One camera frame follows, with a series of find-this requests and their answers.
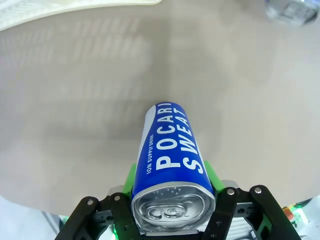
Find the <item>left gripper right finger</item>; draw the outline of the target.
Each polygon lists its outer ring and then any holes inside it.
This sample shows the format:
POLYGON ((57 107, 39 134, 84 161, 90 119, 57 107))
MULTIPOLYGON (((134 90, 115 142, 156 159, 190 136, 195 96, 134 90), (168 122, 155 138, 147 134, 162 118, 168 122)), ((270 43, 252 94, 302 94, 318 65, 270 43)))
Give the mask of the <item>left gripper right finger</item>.
POLYGON ((239 187, 226 187, 208 161, 204 162, 204 166, 217 196, 215 211, 202 235, 203 240, 225 240, 234 218, 244 218, 258 240, 300 239, 266 186, 255 185, 249 191, 239 187))

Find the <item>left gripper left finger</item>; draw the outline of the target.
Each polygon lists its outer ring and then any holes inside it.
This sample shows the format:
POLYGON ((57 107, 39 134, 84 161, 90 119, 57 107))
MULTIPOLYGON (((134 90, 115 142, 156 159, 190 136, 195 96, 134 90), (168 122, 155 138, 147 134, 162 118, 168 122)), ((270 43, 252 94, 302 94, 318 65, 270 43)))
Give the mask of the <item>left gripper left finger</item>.
POLYGON ((120 240, 141 240, 130 207, 136 169, 137 164, 132 164, 119 192, 107 195, 103 200, 93 196, 82 198, 56 239, 98 240, 109 226, 114 225, 120 240))

